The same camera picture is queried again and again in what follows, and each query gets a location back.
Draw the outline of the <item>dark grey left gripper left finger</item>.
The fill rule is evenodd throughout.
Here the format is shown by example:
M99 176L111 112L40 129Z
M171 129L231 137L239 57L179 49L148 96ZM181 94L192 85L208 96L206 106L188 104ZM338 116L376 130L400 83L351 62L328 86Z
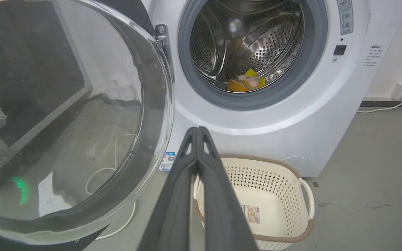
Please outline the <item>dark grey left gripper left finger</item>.
M139 243L139 251L188 251L198 128L187 130Z

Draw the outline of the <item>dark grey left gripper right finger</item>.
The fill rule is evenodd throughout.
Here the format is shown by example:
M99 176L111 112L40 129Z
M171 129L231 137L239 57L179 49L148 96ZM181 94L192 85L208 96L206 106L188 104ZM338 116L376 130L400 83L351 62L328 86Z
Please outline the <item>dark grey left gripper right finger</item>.
M204 185L207 251L257 251L244 213L206 127L198 128L198 175Z

